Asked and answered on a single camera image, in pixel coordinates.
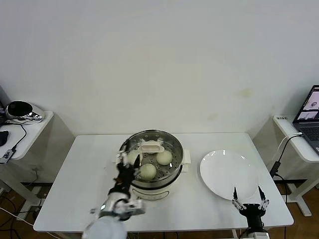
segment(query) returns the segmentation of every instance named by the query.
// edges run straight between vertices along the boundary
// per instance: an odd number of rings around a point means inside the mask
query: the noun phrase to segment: white table
[[[11,160],[19,160],[22,159],[28,150],[31,148],[35,140],[38,138],[38,136],[41,134],[43,129],[46,127],[46,125],[49,123],[49,121],[53,117],[52,111],[44,111],[45,112],[45,118],[40,123],[36,124],[24,124],[23,127],[27,132],[26,137],[18,144],[16,147],[16,152],[12,156]],[[2,157],[8,149],[11,149],[23,136],[24,131],[23,129],[18,125],[2,125],[0,127],[0,131],[9,131],[9,136],[7,139],[7,142],[5,145],[0,147],[0,156]],[[24,187],[19,180],[15,178],[14,175],[12,175],[7,169],[6,164],[0,164],[0,180],[6,183],[10,188],[15,190],[17,193],[19,193],[21,196],[23,196],[27,202],[21,209],[23,212],[28,211],[28,208],[32,205],[38,205],[40,202],[40,199],[35,195],[40,190],[40,187],[35,187],[33,191],[29,191],[26,187]],[[25,217],[26,214],[19,214],[20,217]]]
[[[298,133],[299,131],[293,126],[292,122],[295,116],[293,115],[283,115],[274,116],[274,122],[282,133],[287,136],[293,133]],[[300,156],[302,160],[307,163],[318,163],[319,155],[314,151],[314,149],[308,144],[308,142],[303,137],[295,137],[290,140],[291,145]],[[303,195],[308,192],[311,188],[319,183],[319,176],[315,178],[309,178],[305,183],[303,183],[298,188],[294,184],[288,184],[291,194],[288,195],[288,203],[297,203],[300,210],[305,217],[311,216],[311,211],[307,204],[303,200]]]
[[[208,152],[231,149],[256,167],[260,186],[270,200],[262,218],[266,227],[288,226],[294,220],[266,166],[247,133],[175,134],[190,150],[191,165],[177,179],[168,197],[147,201],[147,213],[125,222],[130,232],[225,230],[247,227],[231,201],[220,198],[204,185],[199,163]],[[46,201],[36,219],[39,232],[80,233],[93,220],[90,209],[107,198],[117,176],[112,159],[129,135],[81,135],[76,137]],[[261,201],[255,194],[248,202]]]

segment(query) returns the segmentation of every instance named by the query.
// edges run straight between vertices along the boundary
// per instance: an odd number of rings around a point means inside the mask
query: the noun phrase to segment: white wall
[[[0,2],[0,85],[73,135],[248,131],[269,158],[318,83],[317,0]]]

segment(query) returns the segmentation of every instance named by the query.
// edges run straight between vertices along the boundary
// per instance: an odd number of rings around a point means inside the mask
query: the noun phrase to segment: laptop
[[[319,85],[310,90],[293,125],[303,133],[305,140],[319,154]]]

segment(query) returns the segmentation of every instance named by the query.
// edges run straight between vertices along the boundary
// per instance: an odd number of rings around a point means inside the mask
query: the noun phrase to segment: chrome speaker
[[[19,123],[34,124],[41,122],[45,113],[39,107],[24,101],[13,101],[5,109],[8,119]]]

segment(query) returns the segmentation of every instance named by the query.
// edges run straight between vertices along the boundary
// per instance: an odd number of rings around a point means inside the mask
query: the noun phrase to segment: wall stain
[[[238,91],[238,96],[243,98],[249,98],[255,94],[254,88],[244,88],[240,91]]]
[[[209,121],[214,121],[215,119],[217,119],[218,114],[217,113],[212,113],[207,119]]]

